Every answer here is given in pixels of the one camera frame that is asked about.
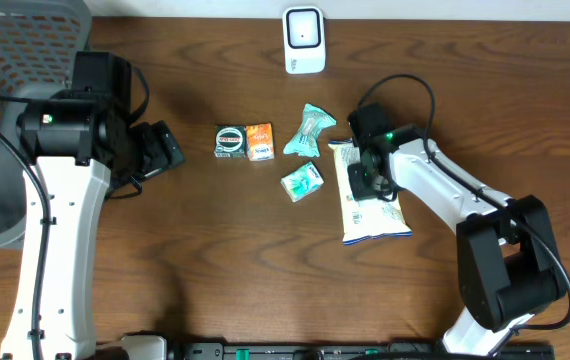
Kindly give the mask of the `green tissue pack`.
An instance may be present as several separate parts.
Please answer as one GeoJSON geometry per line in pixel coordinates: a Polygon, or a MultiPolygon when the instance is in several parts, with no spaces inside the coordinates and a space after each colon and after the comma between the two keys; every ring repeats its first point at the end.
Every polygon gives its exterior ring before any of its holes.
{"type": "Polygon", "coordinates": [[[316,166],[312,162],[307,162],[284,176],[280,183],[291,201],[298,202],[318,190],[324,184],[324,179],[316,166]]]}

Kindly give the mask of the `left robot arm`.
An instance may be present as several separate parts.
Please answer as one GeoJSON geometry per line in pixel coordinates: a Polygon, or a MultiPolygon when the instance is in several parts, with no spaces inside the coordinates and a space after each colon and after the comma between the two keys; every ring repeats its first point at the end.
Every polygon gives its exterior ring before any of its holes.
{"type": "Polygon", "coordinates": [[[26,228],[3,359],[164,359],[167,341],[136,334],[99,344],[92,305],[96,236],[114,190],[183,163],[163,121],[104,99],[51,99],[18,117],[28,156],[26,228]]]}

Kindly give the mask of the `orange juice carton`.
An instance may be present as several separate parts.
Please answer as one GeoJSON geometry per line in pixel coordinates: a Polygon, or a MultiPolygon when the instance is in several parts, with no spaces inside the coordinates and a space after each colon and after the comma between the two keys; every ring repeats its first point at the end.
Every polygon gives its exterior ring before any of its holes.
{"type": "Polygon", "coordinates": [[[274,141],[270,123],[246,127],[247,157],[250,161],[264,161],[274,158],[274,141]]]}

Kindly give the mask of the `round black lidded cup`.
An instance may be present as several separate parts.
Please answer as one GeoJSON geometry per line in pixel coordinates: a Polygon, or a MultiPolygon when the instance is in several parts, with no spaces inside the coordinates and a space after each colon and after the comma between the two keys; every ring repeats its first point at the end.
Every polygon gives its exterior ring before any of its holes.
{"type": "Polygon", "coordinates": [[[244,158],[246,156],[244,126],[217,126],[214,155],[217,158],[244,158]]]}

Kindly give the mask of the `yellow blue snack bag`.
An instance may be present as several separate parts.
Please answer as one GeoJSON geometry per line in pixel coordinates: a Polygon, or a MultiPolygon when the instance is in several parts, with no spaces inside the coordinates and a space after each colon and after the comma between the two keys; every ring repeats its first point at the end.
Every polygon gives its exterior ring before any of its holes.
{"type": "Polygon", "coordinates": [[[344,245],[384,237],[409,237],[412,230],[406,225],[398,200],[356,200],[348,178],[348,166],[360,162],[359,150],[351,140],[330,141],[337,177],[344,245]]]}

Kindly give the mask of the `teal candy wrapper bag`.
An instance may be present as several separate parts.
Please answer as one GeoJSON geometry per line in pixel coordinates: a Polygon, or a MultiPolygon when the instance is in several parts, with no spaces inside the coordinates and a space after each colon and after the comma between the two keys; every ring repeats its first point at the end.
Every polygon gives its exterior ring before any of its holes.
{"type": "Polygon", "coordinates": [[[336,125],[336,120],[325,110],[306,103],[302,111],[302,121],[292,139],[285,145],[285,155],[296,154],[301,157],[320,156],[318,138],[320,133],[336,125]]]}

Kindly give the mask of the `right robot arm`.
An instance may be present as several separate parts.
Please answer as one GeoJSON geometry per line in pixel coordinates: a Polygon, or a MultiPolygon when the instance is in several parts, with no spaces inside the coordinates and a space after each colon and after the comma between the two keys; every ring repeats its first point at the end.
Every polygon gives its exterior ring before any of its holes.
{"type": "Polygon", "coordinates": [[[456,237],[464,309],[441,340],[447,353],[495,357],[531,319],[567,298],[562,265],[545,205],[487,187],[444,155],[413,125],[352,129],[360,153],[348,176],[356,199],[393,200],[412,193],[456,237]]]}

